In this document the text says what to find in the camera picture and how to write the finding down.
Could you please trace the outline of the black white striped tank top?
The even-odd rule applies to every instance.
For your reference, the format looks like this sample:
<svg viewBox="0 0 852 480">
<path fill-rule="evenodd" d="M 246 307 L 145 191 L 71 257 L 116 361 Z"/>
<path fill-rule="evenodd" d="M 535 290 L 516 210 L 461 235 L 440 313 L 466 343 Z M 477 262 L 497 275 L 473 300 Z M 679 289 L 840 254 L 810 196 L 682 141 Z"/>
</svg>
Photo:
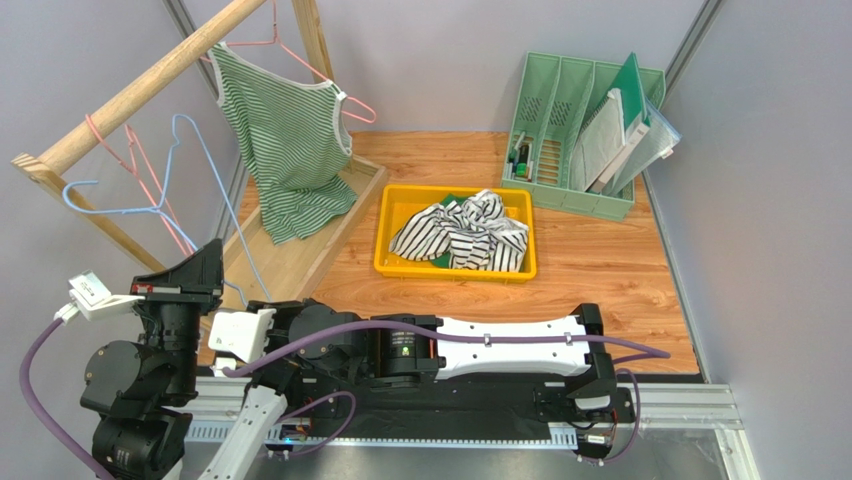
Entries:
<svg viewBox="0 0 852 480">
<path fill-rule="evenodd" d="M 440 268 L 518 273 L 530 228 L 508 216 L 504 201 L 484 189 L 445 197 L 412 215 L 394 234 L 389 251 Z"/>
</svg>

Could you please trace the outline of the blue wire hanger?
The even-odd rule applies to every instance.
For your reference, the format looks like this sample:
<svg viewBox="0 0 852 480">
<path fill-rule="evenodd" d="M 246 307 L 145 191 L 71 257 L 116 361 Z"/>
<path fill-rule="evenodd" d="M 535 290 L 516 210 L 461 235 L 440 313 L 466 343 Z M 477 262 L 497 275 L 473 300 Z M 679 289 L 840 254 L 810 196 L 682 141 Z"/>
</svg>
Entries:
<svg viewBox="0 0 852 480">
<path fill-rule="evenodd" d="M 169 146 L 159 165 L 144 148 L 165 188 L 163 196 L 171 203 L 182 233 L 190 240 L 195 251 L 210 239 L 221 238 L 223 241 L 228 241 L 235 237 L 237 251 L 240 254 L 248 254 L 247 232 L 240 226 L 238 219 L 239 201 L 231 195 L 229 184 L 220 174 L 211 149 L 207 146 L 197 122 L 185 114 L 173 115 L 169 124 L 168 141 Z M 129 160 L 128 148 L 125 153 L 120 153 L 116 147 L 111 144 L 110 146 L 126 161 Z M 138 163 L 154 198 L 160 201 L 157 206 L 149 203 L 135 178 L 119 164 L 121 169 L 130 176 L 131 204 L 129 206 L 112 208 L 84 206 L 83 200 L 77 196 L 79 190 L 83 187 L 96 186 L 98 181 L 95 179 L 69 183 L 61 189 L 61 201 L 73 211 L 88 216 L 151 216 L 156 224 L 165 228 L 161 215 L 165 215 L 166 208 L 161 205 L 161 196 L 154 187 L 142 160 L 138 159 Z"/>
</svg>

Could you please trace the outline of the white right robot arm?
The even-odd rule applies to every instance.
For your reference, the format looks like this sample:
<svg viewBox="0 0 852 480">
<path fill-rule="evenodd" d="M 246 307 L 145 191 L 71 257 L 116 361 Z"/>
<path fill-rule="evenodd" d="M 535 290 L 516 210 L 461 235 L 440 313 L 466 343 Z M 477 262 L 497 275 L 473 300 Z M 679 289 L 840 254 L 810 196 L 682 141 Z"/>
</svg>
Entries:
<svg viewBox="0 0 852 480">
<path fill-rule="evenodd" d="M 283 361 L 376 393 L 459 379 L 488 387 L 536 380 L 555 388 L 570 410 L 608 412 L 616 405 L 614 361 L 593 303 L 532 323 L 415 314 L 364 319 L 313 301 L 278 304 L 273 314 L 283 325 L 247 372 Z"/>
</svg>

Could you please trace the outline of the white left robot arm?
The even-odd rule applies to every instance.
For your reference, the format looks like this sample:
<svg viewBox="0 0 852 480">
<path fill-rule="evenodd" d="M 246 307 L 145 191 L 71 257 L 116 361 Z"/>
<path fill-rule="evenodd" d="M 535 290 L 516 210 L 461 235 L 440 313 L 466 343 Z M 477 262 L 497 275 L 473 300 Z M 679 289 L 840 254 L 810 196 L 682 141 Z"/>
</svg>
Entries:
<svg viewBox="0 0 852 480">
<path fill-rule="evenodd" d="M 185 454 L 198 395 L 200 319 L 221 304 L 223 243 L 212 240 L 174 267 L 138 275 L 131 307 L 143 323 L 138 341 L 116 340 L 94 353 L 85 369 L 82 407 L 100 422 L 92 455 L 117 479 L 163 479 Z M 300 368 L 277 360 L 255 371 L 240 414 L 205 479 L 242 479 L 269 430 L 303 398 Z"/>
</svg>

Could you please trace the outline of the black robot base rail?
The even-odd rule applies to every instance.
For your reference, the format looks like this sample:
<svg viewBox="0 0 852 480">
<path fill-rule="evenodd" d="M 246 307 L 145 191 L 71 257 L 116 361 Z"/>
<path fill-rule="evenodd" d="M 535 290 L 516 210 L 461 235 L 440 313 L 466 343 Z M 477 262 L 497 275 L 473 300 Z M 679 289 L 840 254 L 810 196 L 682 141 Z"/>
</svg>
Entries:
<svg viewBox="0 0 852 480">
<path fill-rule="evenodd" d="M 550 439 L 557 425 L 608 427 L 636 421 L 633 393 L 617 384 L 610 367 L 577 377 L 539 373 L 477 373 L 437 380 L 405 377 L 401 386 L 352 380 L 338 371 L 303 370 L 285 389 L 287 411 L 316 407 L 285 420 L 311 438 L 377 442 L 508 443 Z"/>
</svg>

